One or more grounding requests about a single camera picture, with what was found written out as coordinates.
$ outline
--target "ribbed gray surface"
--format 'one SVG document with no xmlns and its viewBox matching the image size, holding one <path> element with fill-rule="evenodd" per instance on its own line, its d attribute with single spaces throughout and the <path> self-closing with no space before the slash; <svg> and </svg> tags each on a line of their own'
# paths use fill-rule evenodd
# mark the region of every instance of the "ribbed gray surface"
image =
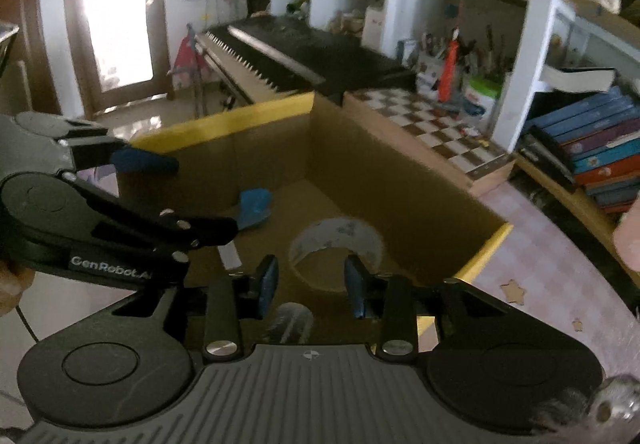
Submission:
<svg viewBox="0 0 640 444">
<path fill-rule="evenodd" d="M 382 363 L 363 345 L 258 345 L 243 361 L 207 366 L 180 403 L 140 424 L 81 432 L 41 422 L 21 444 L 529 441 L 490 433 L 457 419 L 431 397 L 414 370 Z"/>
</svg>

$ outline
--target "checkered board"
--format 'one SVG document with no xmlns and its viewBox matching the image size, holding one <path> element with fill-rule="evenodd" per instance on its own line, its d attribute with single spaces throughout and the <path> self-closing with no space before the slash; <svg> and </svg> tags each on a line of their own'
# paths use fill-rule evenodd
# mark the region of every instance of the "checkered board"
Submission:
<svg viewBox="0 0 640 444">
<path fill-rule="evenodd" d="M 403 89 L 351 93 L 475 181 L 510 162 L 508 154 L 454 113 Z"/>
</svg>

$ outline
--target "red tassel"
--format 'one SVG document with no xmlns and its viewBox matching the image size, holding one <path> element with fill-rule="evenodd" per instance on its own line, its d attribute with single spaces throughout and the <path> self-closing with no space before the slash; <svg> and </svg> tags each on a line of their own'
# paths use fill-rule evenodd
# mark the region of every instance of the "red tassel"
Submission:
<svg viewBox="0 0 640 444">
<path fill-rule="evenodd" d="M 449 42 L 449 53 L 447 61 L 444 64 L 442 76 L 440 77 L 440 85 L 438 86 L 438 99 L 441 103 L 449 101 L 451 97 L 451 84 L 456 71 L 456 62 L 458 60 L 458 30 L 453 32 L 453 39 Z"/>
</svg>

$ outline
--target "green lid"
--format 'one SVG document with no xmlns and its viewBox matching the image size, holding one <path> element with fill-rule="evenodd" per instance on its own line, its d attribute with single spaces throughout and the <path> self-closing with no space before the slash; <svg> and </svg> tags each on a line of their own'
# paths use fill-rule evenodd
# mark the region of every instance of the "green lid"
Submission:
<svg viewBox="0 0 640 444">
<path fill-rule="evenodd" d="M 502 92 L 502 85 L 478 76 L 471 78 L 469 85 L 473 90 L 493 99 L 499 98 Z"/>
</svg>

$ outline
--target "brown wooden door frame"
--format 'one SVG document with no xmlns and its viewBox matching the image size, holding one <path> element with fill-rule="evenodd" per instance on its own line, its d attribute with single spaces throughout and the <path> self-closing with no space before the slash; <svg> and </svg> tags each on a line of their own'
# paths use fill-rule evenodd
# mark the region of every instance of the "brown wooden door frame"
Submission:
<svg viewBox="0 0 640 444">
<path fill-rule="evenodd" d="M 20 26 L 10 63 L 23 60 L 35 111 L 60 114 L 42 34 L 40 0 L 0 0 L 0 19 Z"/>
<path fill-rule="evenodd" d="M 64 0 L 66 29 L 71 47 L 76 79 L 86 117 L 109 107 L 170 91 L 169 50 L 166 37 L 164 0 L 154 0 L 155 9 L 146 14 L 153 79 L 102 92 L 98 66 L 91 43 L 89 22 L 82 11 L 82 0 Z"/>
</svg>

